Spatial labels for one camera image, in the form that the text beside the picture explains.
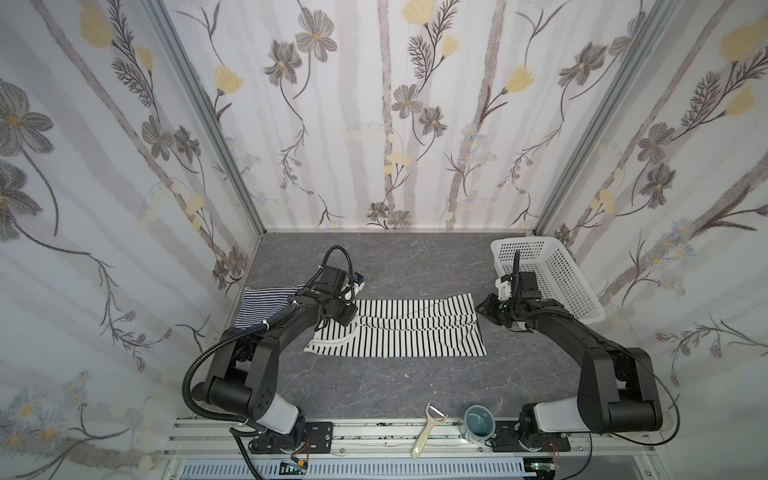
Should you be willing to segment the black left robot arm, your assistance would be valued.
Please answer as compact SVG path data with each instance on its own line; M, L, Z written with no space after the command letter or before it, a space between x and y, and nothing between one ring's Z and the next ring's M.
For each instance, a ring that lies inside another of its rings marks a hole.
M277 393L280 355L309 328L349 325L363 286L362 274L326 266L304 285L244 292L242 317L186 372L184 403L199 417L250 427L233 433L238 441L266 436L285 452L305 447L304 413Z

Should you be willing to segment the blue white striped tank top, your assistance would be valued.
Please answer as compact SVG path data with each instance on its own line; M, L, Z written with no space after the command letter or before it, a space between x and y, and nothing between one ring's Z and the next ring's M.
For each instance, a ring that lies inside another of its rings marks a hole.
M260 289L246 287L233 327L247 329L267 322L286 307L300 289L300 285Z

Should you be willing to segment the black white striped tank top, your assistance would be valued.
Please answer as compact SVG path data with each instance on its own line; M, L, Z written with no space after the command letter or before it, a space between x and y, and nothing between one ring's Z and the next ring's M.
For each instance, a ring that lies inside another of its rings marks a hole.
M319 330L304 351L352 358L482 357L469 293L443 299L359 300L351 323Z

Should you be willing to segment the white plastic laundry basket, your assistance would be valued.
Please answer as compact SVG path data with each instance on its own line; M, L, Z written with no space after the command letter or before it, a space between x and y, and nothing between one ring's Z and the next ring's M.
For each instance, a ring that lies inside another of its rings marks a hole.
M545 298L564 305L584 324L605 319L605 310L594 290L565 246L552 237L510 237L494 240L490 245L498 277L511 274L516 253L520 254L520 271L533 272Z

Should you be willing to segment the aluminium mounting rail frame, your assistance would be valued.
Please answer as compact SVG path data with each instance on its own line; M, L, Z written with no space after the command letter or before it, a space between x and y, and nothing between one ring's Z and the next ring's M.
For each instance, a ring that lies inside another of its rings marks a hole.
M657 452L612 436L563 434L536 451L514 442L513 421L493 439L472 443L461 422L434 427L419 457L411 456L424 418L322 419L309 423L295 453L270 438L244 439L258 453L242 458L227 424L179 420L160 457L156 479L666 479Z

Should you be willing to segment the teal ceramic mug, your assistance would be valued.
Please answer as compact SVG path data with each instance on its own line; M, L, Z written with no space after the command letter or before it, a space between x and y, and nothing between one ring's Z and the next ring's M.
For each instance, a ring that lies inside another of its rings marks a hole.
M484 444L495 433L495 418L486 407L471 405L464 412L459 430L464 440L470 443Z

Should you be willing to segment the cream vegetable peeler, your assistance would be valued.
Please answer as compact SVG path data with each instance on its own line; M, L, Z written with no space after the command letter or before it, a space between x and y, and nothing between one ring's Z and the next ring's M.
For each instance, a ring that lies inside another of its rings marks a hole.
M422 428L420 434L416 438L411 452L410 452L410 458L412 460L417 460L421 457L421 455L424 452L424 449L426 447L426 444L430 438L430 435L432 433L432 430L442 425L447 420L447 415L443 413L440 409L432 405L431 403L428 403L425 407L425 426Z

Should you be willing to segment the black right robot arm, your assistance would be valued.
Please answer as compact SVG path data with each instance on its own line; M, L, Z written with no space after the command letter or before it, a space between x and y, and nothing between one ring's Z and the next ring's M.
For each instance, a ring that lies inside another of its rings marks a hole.
M506 274L476 312L518 333L538 332L580 367L577 394L529 403L515 426L517 442L535 450L563 434L653 432L663 425L657 378L649 355L592 330L538 288L532 272Z

